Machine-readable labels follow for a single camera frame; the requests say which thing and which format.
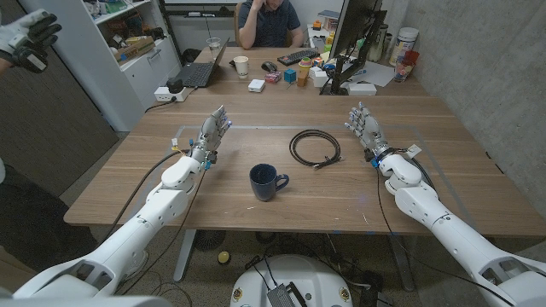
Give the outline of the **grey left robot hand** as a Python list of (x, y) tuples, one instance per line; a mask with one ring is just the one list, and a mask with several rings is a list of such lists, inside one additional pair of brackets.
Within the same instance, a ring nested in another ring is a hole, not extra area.
[(198, 162), (210, 161), (215, 164), (218, 160), (218, 147), (225, 132), (231, 127), (224, 106), (214, 111), (202, 124), (200, 133), (190, 151), (190, 157)]

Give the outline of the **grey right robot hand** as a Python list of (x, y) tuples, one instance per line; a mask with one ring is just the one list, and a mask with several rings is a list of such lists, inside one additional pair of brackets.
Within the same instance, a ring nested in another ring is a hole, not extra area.
[(349, 122), (345, 123), (345, 127), (373, 154), (374, 159), (381, 160), (393, 152), (380, 124), (361, 102), (349, 112)]

